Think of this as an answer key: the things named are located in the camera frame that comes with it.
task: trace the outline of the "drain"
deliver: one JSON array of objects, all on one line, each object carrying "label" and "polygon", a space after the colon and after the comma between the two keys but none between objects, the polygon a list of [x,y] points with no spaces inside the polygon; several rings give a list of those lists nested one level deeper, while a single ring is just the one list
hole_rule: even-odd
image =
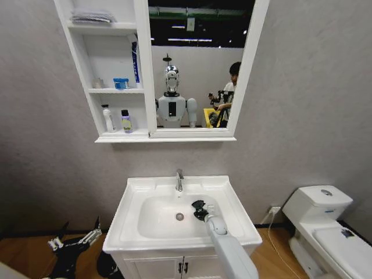
[{"label": "drain", "polygon": [[177,213],[176,214],[176,219],[178,220],[178,221],[182,221],[183,219],[184,219],[184,215],[182,214],[182,213]]}]

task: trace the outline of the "white shelf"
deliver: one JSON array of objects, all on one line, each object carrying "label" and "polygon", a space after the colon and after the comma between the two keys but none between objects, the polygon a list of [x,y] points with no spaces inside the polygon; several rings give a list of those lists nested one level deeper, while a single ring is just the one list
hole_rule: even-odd
[{"label": "white shelf", "polygon": [[67,22],[71,32],[82,35],[103,35],[103,36],[126,36],[137,32],[137,26],[132,22],[114,22],[111,24],[89,24]]},{"label": "white shelf", "polygon": [[105,132],[96,142],[136,142],[138,140],[147,140],[149,138],[149,131],[144,128],[133,130],[131,134],[126,134],[121,128],[115,133]]},{"label": "white shelf", "polygon": [[119,144],[129,142],[221,142],[221,141],[236,141],[234,137],[195,137],[195,138],[149,138],[147,137],[99,137],[95,143],[99,144]]},{"label": "white shelf", "polygon": [[119,90],[116,88],[89,88],[88,93],[91,94],[144,94],[143,88],[130,88]]}]

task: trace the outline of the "white sink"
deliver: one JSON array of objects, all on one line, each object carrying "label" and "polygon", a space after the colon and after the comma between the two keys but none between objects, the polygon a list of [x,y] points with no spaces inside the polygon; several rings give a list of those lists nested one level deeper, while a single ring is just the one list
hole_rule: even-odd
[{"label": "white sink", "polygon": [[[106,236],[105,252],[205,248],[213,243],[191,204],[203,200],[222,215],[229,232],[243,246],[262,239],[227,176],[185,177],[183,192],[175,177],[129,178]],[[178,221],[176,214],[182,213]]]},{"label": "white sink", "polygon": [[[200,199],[207,205],[217,204],[215,199],[207,195],[184,195],[183,193],[146,199],[139,213],[138,232],[148,238],[207,237],[204,222],[194,216],[195,209],[191,206],[193,202]],[[182,213],[183,220],[176,219],[177,213]]]}]

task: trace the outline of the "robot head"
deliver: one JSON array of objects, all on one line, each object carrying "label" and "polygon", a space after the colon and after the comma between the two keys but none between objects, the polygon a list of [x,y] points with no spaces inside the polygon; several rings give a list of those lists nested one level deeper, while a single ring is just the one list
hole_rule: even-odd
[{"label": "robot head", "polygon": [[176,92],[179,83],[180,74],[175,66],[167,66],[165,69],[165,83],[168,92]]}]

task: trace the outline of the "man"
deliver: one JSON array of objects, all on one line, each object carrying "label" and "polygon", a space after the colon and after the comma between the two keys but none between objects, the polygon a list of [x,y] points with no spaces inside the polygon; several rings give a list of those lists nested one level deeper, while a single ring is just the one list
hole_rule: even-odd
[{"label": "man", "polygon": [[[241,62],[235,62],[234,64],[231,65],[230,67],[230,75],[231,75],[231,81],[225,85],[225,88],[223,89],[224,91],[234,91],[235,88],[237,87],[237,81],[238,81],[238,76],[239,76],[239,69],[240,69],[240,64]],[[226,103],[222,103],[219,105],[217,110],[223,110],[223,118],[220,121],[220,128],[226,128],[227,127],[227,122],[228,122],[228,116],[230,115],[230,109],[231,109],[231,104],[233,102],[234,95],[230,95],[228,97],[228,100]],[[213,95],[209,95],[209,99],[213,100],[215,102],[218,102],[217,98]]]}]

